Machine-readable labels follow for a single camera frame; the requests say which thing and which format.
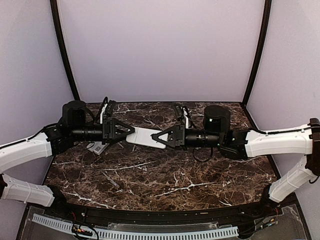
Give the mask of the white remote control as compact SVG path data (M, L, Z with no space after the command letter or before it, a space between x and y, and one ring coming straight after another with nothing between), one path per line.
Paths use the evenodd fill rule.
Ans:
M166 145L152 139L152 134L158 134L161 130L134 127L134 133L126 136L126 141L131 144L142 145L152 148L165 149Z

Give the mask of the clear handled screwdriver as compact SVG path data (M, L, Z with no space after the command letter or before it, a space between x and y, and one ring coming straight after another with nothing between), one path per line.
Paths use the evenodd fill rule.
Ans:
M120 186L111 178L109 177L106 173L104 173L103 171L101 172L105 177L106 179L117 189L120 188Z

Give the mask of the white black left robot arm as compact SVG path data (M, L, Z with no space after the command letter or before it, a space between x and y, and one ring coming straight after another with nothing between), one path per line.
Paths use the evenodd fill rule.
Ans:
M36 134L0 147L0 198L34 203L51 210L60 218L71 213L63 193L53 185L37 185L9 176L5 172L32 160L57 156L78 142L113 144L133 134L135 128L112 117L115 101L105 102L97 115L81 100L63 105L57 123Z

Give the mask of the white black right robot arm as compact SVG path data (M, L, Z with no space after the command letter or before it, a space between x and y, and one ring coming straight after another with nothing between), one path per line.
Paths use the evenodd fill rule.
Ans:
M151 138L171 148L214 148L233 160L245 160L264 155L302 154L300 161L277 181L267 185L255 213L266 217L288 195L305 183L313 184L320 177L320 121L311 118L308 124L298 127L262 131L254 128L231 130L229 110L209 105L204 109L203 128L192 124L184 107L176 105L178 123Z

